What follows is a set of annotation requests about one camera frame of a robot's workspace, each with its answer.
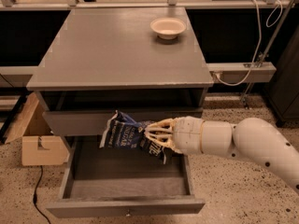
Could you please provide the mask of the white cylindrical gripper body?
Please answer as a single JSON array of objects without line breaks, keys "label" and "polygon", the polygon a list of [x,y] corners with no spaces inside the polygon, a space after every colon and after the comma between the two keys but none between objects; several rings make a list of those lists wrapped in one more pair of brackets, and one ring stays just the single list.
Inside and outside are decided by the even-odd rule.
[{"label": "white cylindrical gripper body", "polygon": [[178,118],[172,135],[175,148],[185,155],[201,154],[203,123],[202,119],[194,117]]}]

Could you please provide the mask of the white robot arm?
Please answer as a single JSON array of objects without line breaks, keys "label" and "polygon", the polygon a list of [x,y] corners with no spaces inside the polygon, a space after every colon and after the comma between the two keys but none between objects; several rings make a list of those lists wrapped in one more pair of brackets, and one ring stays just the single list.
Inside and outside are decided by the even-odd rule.
[{"label": "white robot arm", "polygon": [[299,193],[299,152],[263,119],[248,118],[237,124],[194,117],[164,119],[149,125],[145,136],[184,155],[253,161]]}]

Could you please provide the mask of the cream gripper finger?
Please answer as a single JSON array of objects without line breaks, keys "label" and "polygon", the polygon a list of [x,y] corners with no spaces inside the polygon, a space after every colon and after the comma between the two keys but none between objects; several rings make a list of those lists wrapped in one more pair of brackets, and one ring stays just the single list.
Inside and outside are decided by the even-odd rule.
[{"label": "cream gripper finger", "polygon": [[156,145],[170,148],[174,152],[180,154],[181,151],[177,149],[175,146],[175,143],[173,141],[173,137],[171,133],[150,133],[150,132],[145,132],[145,136],[153,143]]},{"label": "cream gripper finger", "polygon": [[148,133],[154,132],[163,132],[163,133],[171,133],[173,130],[173,119],[163,119],[158,122],[151,123],[145,129]]}]

